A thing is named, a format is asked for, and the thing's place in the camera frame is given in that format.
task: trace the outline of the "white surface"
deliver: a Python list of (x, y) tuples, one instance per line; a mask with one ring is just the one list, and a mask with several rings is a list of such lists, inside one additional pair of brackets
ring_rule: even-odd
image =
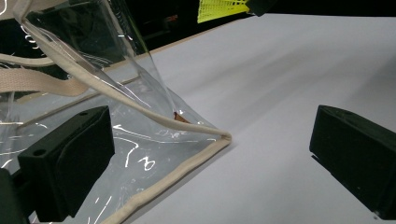
[(318, 105), (396, 132), (396, 18), (267, 14), (153, 57), (233, 144), (126, 223), (396, 223), (375, 219), (309, 152)]

